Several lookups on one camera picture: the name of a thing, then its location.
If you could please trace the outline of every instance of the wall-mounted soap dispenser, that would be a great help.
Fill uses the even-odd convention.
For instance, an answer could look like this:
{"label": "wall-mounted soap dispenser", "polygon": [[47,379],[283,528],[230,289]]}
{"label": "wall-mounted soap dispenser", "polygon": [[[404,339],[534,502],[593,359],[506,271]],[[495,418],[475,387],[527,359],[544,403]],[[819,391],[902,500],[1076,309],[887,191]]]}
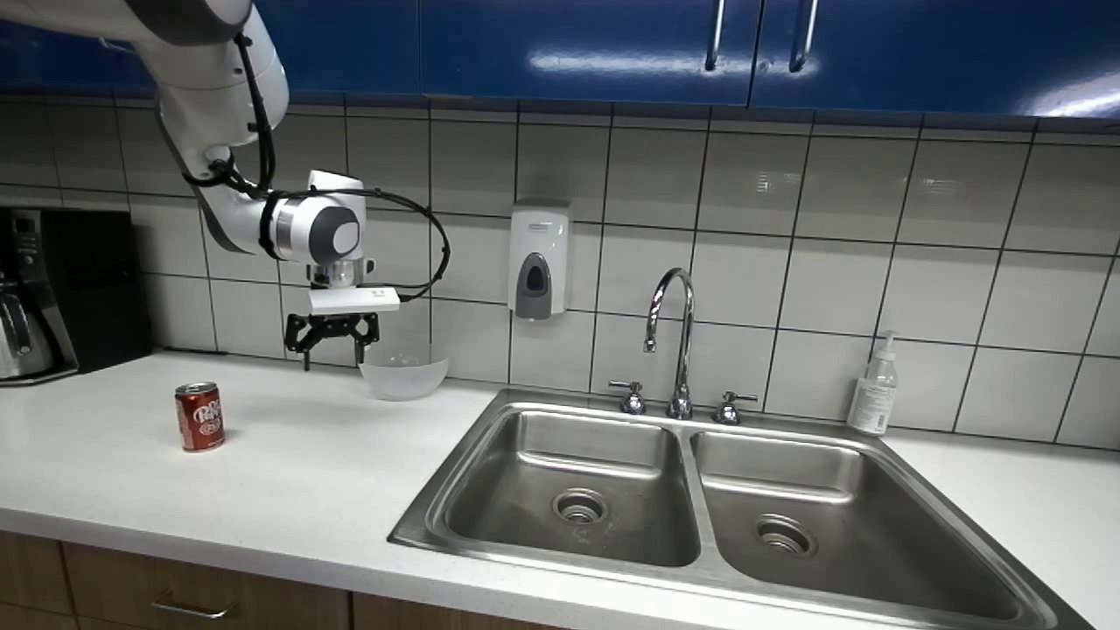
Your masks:
{"label": "wall-mounted soap dispenser", "polygon": [[570,218],[562,206],[518,206],[511,213],[511,289],[518,319],[554,319],[568,309]]}

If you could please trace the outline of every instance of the double sink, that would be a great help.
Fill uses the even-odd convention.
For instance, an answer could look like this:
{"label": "double sink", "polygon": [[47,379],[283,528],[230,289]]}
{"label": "double sink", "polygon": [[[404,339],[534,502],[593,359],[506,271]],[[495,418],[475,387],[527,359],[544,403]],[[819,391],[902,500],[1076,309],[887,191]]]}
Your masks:
{"label": "double sink", "polygon": [[394,543],[887,627],[1087,627],[881,440],[498,396]]}

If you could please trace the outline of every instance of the sink drain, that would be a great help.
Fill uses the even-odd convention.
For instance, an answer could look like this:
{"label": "sink drain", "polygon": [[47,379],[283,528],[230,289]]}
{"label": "sink drain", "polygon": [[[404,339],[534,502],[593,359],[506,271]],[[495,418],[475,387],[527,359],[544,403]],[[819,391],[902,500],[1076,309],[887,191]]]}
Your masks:
{"label": "sink drain", "polygon": [[761,537],[791,555],[810,555],[817,550],[817,537],[803,528],[791,513],[764,513],[761,516]]}
{"label": "sink drain", "polygon": [[568,526],[593,528],[593,526],[605,521],[609,502],[593,487],[568,487],[562,494],[556,494],[554,512]]}

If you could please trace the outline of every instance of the faucet spout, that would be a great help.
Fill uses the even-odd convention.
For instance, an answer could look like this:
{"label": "faucet spout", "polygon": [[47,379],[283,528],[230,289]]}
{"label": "faucet spout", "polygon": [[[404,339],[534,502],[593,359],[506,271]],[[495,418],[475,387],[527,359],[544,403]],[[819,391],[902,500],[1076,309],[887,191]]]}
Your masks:
{"label": "faucet spout", "polygon": [[684,265],[671,265],[658,281],[658,285],[651,292],[651,309],[646,309],[646,319],[645,319],[645,349],[651,352],[658,347],[663,303],[666,303],[666,292],[668,292],[671,281],[684,283],[686,310],[684,310],[684,332],[679,332],[679,349],[675,349],[671,397],[668,397],[666,411],[668,417],[692,417],[688,347],[692,347],[692,300],[696,300],[696,289],[692,289],[692,275]]}

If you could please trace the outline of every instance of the bottle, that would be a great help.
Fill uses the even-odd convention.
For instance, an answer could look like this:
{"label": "bottle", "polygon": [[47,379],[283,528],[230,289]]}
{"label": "bottle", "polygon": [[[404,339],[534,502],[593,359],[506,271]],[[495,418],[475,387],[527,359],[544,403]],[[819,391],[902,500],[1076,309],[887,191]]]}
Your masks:
{"label": "bottle", "polygon": [[887,433],[889,411],[896,404],[899,368],[896,368],[896,335],[871,352],[864,373],[855,381],[847,428],[864,433]]}

